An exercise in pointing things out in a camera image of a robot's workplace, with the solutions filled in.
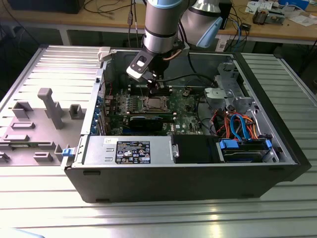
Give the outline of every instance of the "workbench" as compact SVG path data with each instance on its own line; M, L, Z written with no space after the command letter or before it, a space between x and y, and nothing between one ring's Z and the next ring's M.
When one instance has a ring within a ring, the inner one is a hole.
M38 49L0 102L0 128L9 126L16 101L44 108L36 96L40 87L52 88L63 109L73 103L86 109L100 67L98 50ZM261 198L89 204L60 166L0 166L1 227L45 238L316 236L317 100L292 69L283 66L284 60L242 55L309 159L308 172L279 183Z
M98 0L98 5L115 3L114 0ZM247 0L233 0L238 16L243 22L251 24L251 31L247 38L248 41L275 42L289 44L312 45L317 39L317 25L304 27L289 19L286 19L283 25L256 25L252 23L252 14L245 14ZM104 9L114 9L128 5L130 1L122 0L114 6ZM101 32L128 32L127 16L129 8L125 7L113 12L113 18L102 16L97 13L91 13L82 9L78 14L53 13L53 12L34 12L12 10L6 3L11 14L25 27L51 28L60 32L64 45L71 45L71 40L67 33L68 30L101 31ZM92 2L87 8L96 11L96 5ZM317 7L309 6L307 11L317 12ZM142 3L137 4L138 28L140 33L144 33L145 24L145 6ZM14 36L12 27L18 26L18 23L6 12L3 6L0 8L0 22L6 26L7 33ZM228 22L224 30L220 30L216 38L220 39L216 51L223 51L225 43L233 39L236 34L232 22Z

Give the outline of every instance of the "green circuit board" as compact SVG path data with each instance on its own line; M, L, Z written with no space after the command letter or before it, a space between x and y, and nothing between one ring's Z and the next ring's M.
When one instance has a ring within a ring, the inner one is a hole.
M174 90L170 96L148 98L131 96L128 92L117 93L112 102L114 110L107 116L110 119L111 135L169 135L203 134L196 116L194 95L183 96L184 89ZM163 128L155 132L132 132L129 119L138 116L154 116L169 120Z

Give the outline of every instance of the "computer case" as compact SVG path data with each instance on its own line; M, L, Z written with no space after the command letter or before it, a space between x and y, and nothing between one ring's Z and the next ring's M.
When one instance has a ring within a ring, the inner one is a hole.
M53 11L77 14L85 0L8 0L14 10Z

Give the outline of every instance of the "connector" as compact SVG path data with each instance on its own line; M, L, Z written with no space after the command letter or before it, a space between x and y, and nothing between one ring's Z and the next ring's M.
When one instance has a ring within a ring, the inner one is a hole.
M132 23L133 23L133 14L132 14L132 12L129 12L129 14L128 14L128 25L132 26Z

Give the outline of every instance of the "electronic equipment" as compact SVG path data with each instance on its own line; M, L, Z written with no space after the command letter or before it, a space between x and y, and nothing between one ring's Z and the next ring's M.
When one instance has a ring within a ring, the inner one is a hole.
M108 90L97 96L95 84L75 160L62 162L84 201L260 197L310 167L240 54L192 54L219 87L184 77L156 95L125 74L138 51L100 51ZM186 59L166 78L189 74Z
M231 7L232 7L232 1L231 0L220 0L219 1L219 8L220 8L220 11L221 11L220 16L222 18L222 24L220 26L221 30L226 28Z
M14 10L55 11L77 14L85 0L7 0Z
M268 10L258 7L256 13L254 13L252 18L253 23L258 25L263 25L265 23L267 16L268 16Z
M268 11L268 15L265 19L265 23L268 24L282 24L285 20L284 14L280 9L271 9Z

